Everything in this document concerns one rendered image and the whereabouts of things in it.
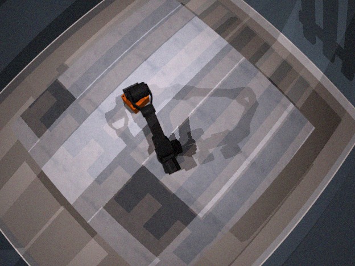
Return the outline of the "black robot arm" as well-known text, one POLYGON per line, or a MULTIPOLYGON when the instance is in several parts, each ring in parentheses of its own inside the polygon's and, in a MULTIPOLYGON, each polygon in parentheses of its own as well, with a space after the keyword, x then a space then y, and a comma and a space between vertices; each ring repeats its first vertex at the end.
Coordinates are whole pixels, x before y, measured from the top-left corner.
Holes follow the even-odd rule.
POLYGON ((152 104, 152 92, 144 82, 136 83, 123 89, 123 93, 126 98, 131 102, 132 106, 137 110, 140 110, 143 117, 152 132, 154 137, 155 152, 161 164, 164 164, 168 174, 172 174, 178 170, 181 170, 176 156, 183 152, 180 142, 177 139, 170 141, 163 133, 163 130, 159 124, 159 121, 155 114, 155 108, 152 104), (142 108, 136 105, 136 103, 146 97, 151 96, 150 103, 142 108))

